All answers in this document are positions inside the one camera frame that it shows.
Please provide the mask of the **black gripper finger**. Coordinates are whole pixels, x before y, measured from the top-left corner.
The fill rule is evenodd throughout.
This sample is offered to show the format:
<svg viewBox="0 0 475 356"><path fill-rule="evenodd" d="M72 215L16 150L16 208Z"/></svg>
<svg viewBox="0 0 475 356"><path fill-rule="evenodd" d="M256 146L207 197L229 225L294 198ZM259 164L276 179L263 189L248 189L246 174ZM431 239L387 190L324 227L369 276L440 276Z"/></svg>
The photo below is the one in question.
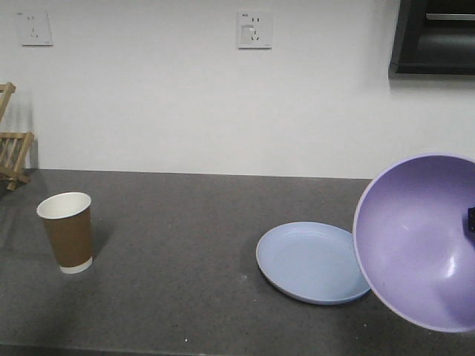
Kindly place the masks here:
<svg viewBox="0 0 475 356"><path fill-rule="evenodd" d="M468 208L467 210L466 227L468 232L475 232L475 207Z"/></svg>

